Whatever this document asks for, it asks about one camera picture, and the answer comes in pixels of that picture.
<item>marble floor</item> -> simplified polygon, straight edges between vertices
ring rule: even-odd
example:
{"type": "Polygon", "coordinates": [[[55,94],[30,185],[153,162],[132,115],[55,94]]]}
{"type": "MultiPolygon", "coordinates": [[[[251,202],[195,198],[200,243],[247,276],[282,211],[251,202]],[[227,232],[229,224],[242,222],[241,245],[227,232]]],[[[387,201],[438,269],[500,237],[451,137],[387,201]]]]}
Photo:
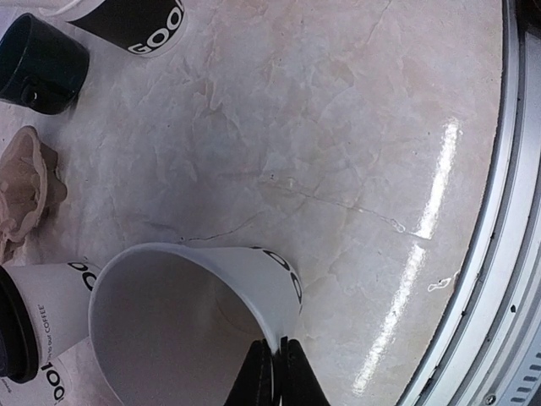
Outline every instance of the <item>marble floor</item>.
{"type": "MultiPolygon", "coordinates": [[[[332,405],[392,406],[461,269],[498,118],[501,4],[204,0],[170,52],[91,51],[76,108],[0,105],[68,199],[17,262],[104,266],[146,241],[262,245],[299,270],[297,337],[332,405]]],[[[116,406],[82,342],[66,406],[116,406]]]]}

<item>cup lid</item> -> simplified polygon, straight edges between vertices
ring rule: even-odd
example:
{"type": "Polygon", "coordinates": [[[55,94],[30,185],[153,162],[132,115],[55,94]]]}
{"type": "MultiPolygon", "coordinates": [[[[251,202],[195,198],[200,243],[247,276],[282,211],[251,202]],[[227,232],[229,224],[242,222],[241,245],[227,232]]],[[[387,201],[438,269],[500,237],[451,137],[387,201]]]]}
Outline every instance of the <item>cup lid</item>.
{"type": "Polygon", "coordinates": [[[36,336],[25,302],[0,266],[0,376],[25,383],[36,377],[38,367],[36,336]]]}

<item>white paper cup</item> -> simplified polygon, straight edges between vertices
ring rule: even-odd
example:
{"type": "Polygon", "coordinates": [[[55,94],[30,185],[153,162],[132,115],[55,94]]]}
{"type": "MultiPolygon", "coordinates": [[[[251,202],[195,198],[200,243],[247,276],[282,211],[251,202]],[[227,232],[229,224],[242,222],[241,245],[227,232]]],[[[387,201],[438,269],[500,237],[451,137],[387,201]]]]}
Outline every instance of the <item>white paper cup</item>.
{"type": "Polygon", "coordinates": [[[4,406],[54,406],[72,390],[66,368],[59,359],[40,368],[36,378],[24,385],[0,379],[0,404],[4,406]]]}
{"type": "Polygon", "coordinates": [[[0,266],[0,376],[25,383],[88,337],[90,264],[0,266]]]}
{"type": "Polygon", "coordinates": [[[114,258],[90,300],[90,340],[129,406],[224,404],[249,350],[276,352],[302,307],[297,273],[250,248],[143,244],[114,258]]]}

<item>paper cup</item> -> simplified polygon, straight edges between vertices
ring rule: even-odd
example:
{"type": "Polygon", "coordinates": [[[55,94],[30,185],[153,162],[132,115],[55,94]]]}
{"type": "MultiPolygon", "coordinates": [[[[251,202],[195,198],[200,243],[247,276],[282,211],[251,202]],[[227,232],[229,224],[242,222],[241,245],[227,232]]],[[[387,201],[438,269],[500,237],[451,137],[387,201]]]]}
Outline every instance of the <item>paper cup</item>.
{"type": "Polygon", "coordinates": [[[124,404],[224,404],[250,344],[265,336],[276,352],[302,301],[297,273],[269,250],[143,244],[98,277],[90,340],[124,404]]]}
{"type": "Polygon", "coordinates": [[[25,383],[88,337],[90,264],[0,267],[0,376],[25,383]]]}
{"type": "Polygon", "coordinates": [[[60,9],[42,9],[142,57],[171,49],[186,30],[181,0],[73,0],[60,9]]]}
{"type": "Polygon", "coordinates": [[[72,390],[68,372],[59,359],[40,368],[36,378],[24,385],[2,378],[0,404],[5,406],[54,406],[72,390]]]}

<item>disposable coffee cup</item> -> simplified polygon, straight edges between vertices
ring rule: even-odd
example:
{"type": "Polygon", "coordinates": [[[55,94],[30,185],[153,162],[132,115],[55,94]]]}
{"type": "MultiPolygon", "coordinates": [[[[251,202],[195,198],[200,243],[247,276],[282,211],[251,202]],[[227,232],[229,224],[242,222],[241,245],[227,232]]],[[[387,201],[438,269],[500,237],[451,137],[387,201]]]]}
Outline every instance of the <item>disposable coffee cup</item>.
{"type": "Polygon", "coordinates": [[[33,381],[24,385],[1,378],[0,405],[2,406],[54,406],[72,391],[72,382],[59,359],[43,365],[33,381]]]}
{"type": "Polygon", "coordinates": [[[42,9],[134,55],[156,57],[171,49],[186,30],[181,0],[73,0],[42,9]]]}
{"type": "Polygon", "coordinates": [[[76,40],[23,14],[0,41],[0,60],[0,99],[58,114],[79,94],[90,57],[76,40]]]}
{"type": "Polygon", "coordinates": [[[0,376],[25,383],[88,337],[91,264],[0,266],[0,376]]]}
{"type": "Polygon", "coordinates": [[[90,340],[126,405],[224,404],[250,344],[277,352],[302,302],[298,274],[272,251],[143,244],[98,277],[90,340]]]}

